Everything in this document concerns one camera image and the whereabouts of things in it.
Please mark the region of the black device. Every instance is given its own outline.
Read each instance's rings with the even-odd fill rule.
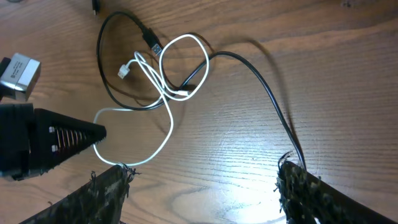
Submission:
[[[0,177],[42,175],[105,137],[102,125],[33,104],[0,105]]]

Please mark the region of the black plastic object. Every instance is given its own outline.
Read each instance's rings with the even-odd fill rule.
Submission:
[[[277,187],[289,224],[396,223],[289,161],[284,161],[279,168]]]
[[[105,137],[102,125],[32,104],[0,105],[0,176],[42,175]]]

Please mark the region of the white cable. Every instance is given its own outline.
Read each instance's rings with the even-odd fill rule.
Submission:
[[[207,51],[206,51],[205,47],[204,47],[203,44],[200,42],[200,40],[199,40],[197,37],[195,37],[194,35],[192,35],[192,34],[184,34],[184,35],[181,35],[181,36],[177,37],[176,39],[170,41],[170,43],[168,43],[168,44],[164,47],[162,53],[160,53],[160,58],[159,58],[159,71],[160,71],[160,76],[162,77],[162,82],[166,84],[166,80],[165,80],[165,77],[164,77],[164,74],[163,74],[163,69],[162,69],[162,67],[163,67],[163,56],[164,56],[164,53],[165,53],[166,50],[167,50],[172,44],[174,44],[176,41],[179,41],[179,40],[181,40],[182,38],[186,38],[186,37],[191,37],[191,38],[194,39],[196,42],[198,42],[200,48],[202,49],[203,53],[205,54],[205,58],[206,58],[206,70],[205,70],[205,74],[203,75],[203,78],[201,79],[201,81],[200,81],[200,83],[198,84],[198,86],[197,86],[189,95],[187,95],[187,96],[184,97],[184,98],[176,98],[176,97],[174,97],[174,96],[169,95],[165,90],[163,90],[163,94],[165,94],[165,95],[166,95],[167,97],[169,97],[170,99],[176,100],[176,101],[185,101],[185,100],[191,98],[191,97],[199,90],[199,88],[202,86],[202,84],[205,82],[205,79],[206,79],[206,77],[207,77],[207,75],[208,75],[208,73],[209,73],[210,62],[209,62],[209,56],[207,55]],[[179,92],[178,92],[178,91],[172,90],[167,84],[166,84],[165,86],[166,86],[166,89],[167,89],[169,92],[179,95]]]
[[[163,71],[162,71],[162,61],[163,61],[163,55],[164,55],[165,51],[173,43],[175,43],[176,41],[178,41],[178,40],[180,40],[182,38],[185,38],[185,37],[191,37],[194,40],[196,40],[198,42],[199,46],[201,47],[201,49],[203,50],[203,53],[205,54],[205,58],[206,58],[206,71],[205,71],[205,74],[204,74],[201,82],[198,84],[198,86],[190,94],[187,91],[174,91],[174,90],[171,90],[170,87],[168,86],[168,84],[165,81],[165,77],[164,77],[164,74],[163,74]],[[134,56],[135,56],[135,58],[130,60],[127,63],[126,67],[128,68],[131,63],[137,62],[139,64],[139,66],[141,67],[142,71],[144,71],[144,73],[147,76],[147,78],[150,80],[150,82],[152,82],[152,84],[156,87],[156,90],[160,94],[160,97],[159,97],[158,100],[156,100],[152,104],[150,104],[148,106],[145,106],[143,108],[148,108],[148,107],[154,106],[157,103],[159,103],[161,100],[163,100],[164,105],[165,105],[165,107],[167,109],[167,112],[169,113],[169,116],[170,116],[170,130],[169,130],[169,133],[167,133],[167,135],[166,135],[165,139],[163,140],[162,144],[157,148],[157,150],[150,157],[148,157],[147,159],[145,159],[143,161],[140,161],[140,162],[136,162],[136,163],[132,163],[132,164],[126,164],[127,166],[138,166],[138,165],[141,165],[141,164],[144,164],[144,163],[150,161],[152,158],[154,158],[163,149],[163,147],[165,146],[166,142],[169,140],[169,138],[170,138],[170,136],[172,134],[173,128],[174,128],[174,119],[173,119],[173,114],[172,114],[172,112],[170,110],[169,104],[167,103],[166,96],[169,97],[170,99],[176,100],[176,101],[184,101],[184,100],[187,100],[187,99],[191,98],[199,90],[199,88],[202,86],[202,84],[205,81],[205,79],[207,77],[207,74],[209,72],[209,57],[208,57],[207,51],[204,48],[204,46],[202,45],[202,43],[198,40],[198,38],[196,38],[194,35],[191,35],[191,34],[181,35],[180,37],[177,37],[176,39],[172,40],[170,43],[168,43],[164,47],[162,53],[160,54],[160,59],[159,59],[160,75],[156,72],[156,70],[154,68],[152,68],[146,62],[145,58],[139,52],[135,52]],[[177,94],[177,95],[186,96],[186,97],[184,97],[184,98],[175,98],[175,97],[171,96],[170,94],[168,94],[166,90],[168,90],[171,93],[174,93],[174,94]],[[129,110],[129,109],[125,109],[125,108],[103,108],[103,109],[100,109],[95,114],[94,123],[97,122],[98,116],[104,111],[133,111],[133,110]],[[94,148],[94,151],[95,151],[96,155],[98,156],[98,158],[101,159],[103,162],[105,162],[105,163],[107,163],[109,165],[112,165],[112,166],[117,165],[117,164],[121,165],[121,163],[115,163],[115,162],[111,162],[111,161],[108,161],[108,160],[104,159],[99,154],[95,143],[93,144],[93,148]]]

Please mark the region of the wooden table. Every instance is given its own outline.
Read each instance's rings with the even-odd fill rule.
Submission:
[[[0,2],[0,55],[42,62],[29,100],[92,121],[115,106],[101,83],[95,45],[104,18],[133,11],[167,43],[197,32],[215,50],[247,58],[262,73],[291,121],[308,170],[353,199],[398,221],[398,1],[106,1],[95,17],[89,0]],[[109,23],[103,60],[109,82],[139,98],[157,98],[137,66],[121,64],[148,47],[126,18]],[[180,83],[201,61],[192,40],[166,54]],[[115,93],[123,102],[134,100]],[[3,103],[16,103],[3,100]],[[293,150],[268,96],[240,62],[217,58],[202,89],[171,102],[176,127],[163,151],[137,167],[123,206],[127,223],[283,223],[274,193],[277,160]],[[169,128],[165,108],[109,112],[104,157],[134,162],[157,149]],[[87,149],[42,177],[0,180],[0,223],[17,223],[64,198],[109,166]]]

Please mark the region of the usb cable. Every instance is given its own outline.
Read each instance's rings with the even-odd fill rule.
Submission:
[[[163,56],[164,56],[164,53],[166,52],[166,50],[172,44],[176,43],[176,41],[178,41],[180,39],[187,38],[187,37],[192,38],[193,40],[195,40],[199,44],[199,46],[201,47],[201,49],[202,49],[202,51],[204,53],[204,56],[205,56],[206,70],[205,70],[205,74],[203,75],[202,80],[200,81],[198,86],[192,92],[185,91],[185,90],[177,90],[177,91],[175,91],[175,90],[172,90],[168,86],[167,82],[165,81],[165,76],[164,76],[163,70],[162,70]],[[165,146],[165,144],[169,140],[169,138],[170,138],[170,136],[172,134],[173,128],[174,128],[173,114],[172,114],[172,111],[170,109],[169,103],[167,102],[168,99],[176,100],[176,101],[185,101],[185,100],[190,99],[199,90],[199,88],[202,86],[202,84],[205,82],[205,79],[206,79],[206,77],[208,75],[208,72],[209,72],[209,66],[210,66],[209,56],[207,54],[207,51],[206,51],[205,47],[203,46],[203,44],[200,42],[200,40],[197,37],[195,37],[194,35],[191,35],[191,34],[181,35],[180,37],[177,37],[176,39],[170,41],[170,43],[168,43],[164,47],[163,51],[160,53],[160,59],[159,59],[159,71],[160,71],[160,74],[158,74],[156,72],[156,70],[153,67],[151,67],[146,62],[145,58],[139,52],[135,52],[134,53],[134,58],[131,59],[127,64],[121,66],[121,68],[119,70],[119,73],[118,73],[119,77],[124,78],[129,73],[129,71],[130,71],[129,66],[133,62],[136,62],[136,63],[139,64],[139,66],[141,67],[142,71],[145,73],[145,75],[147,76],[149,81],[155,86],[156,90],[160,94],[160,97],[159,97],[159,99],[157,101],[153,102],[151,105],[144,106],[141,109],[148,109],[150,107],[153,107],[153,106],[159,104],[161,101],[163,101],[163,103],[164,103],[164,105],[165,105],[165,107],[167,109],[167,112],[169,113],[169,116],[170,116],[170,129],[169,129],[169,132],[167,133],[165,139],[163,140],[162,144],[157,148],[157,150],[154,153],[152,153],[151,156],[149,156],[147,159],[145,159],[143,161],[140,161],[140,162],[135,162],[135,163],[132,163],[132,164],[126,164],[127,166],[138,166],[138,165],[144,164],[144,163],[150,161],[152,158],[154,158],[163,149],[163,147]],[[183,98],[177,98],[177,97],[172,96],[169,92],[171,94],[173,94],[173,95],[180,95],[180,96],[184,96],[184,97]],[[125,109],[125,108],[103,108],[103,109],[99,110],[95,114],[94,123],[97,122],[98,116],[102,112],[105,112],[105,111],[133,111],[133,110]],[[108,161],[108,160],[104,159],[99,154],[99,152],[97,150],[97,147],[96,147],[96,144],[93,144],[93,148],[94,148],[94,151],[95,151],[96,155],[98,156],[98,158],[101,159],[103,162],[105,162],[105,163],[107,163],[109,165],[112,165],[112,166],[116,165],[116,164],[121,165],[121,163],[115,163],[115,162],[111,162],[111,161]]]

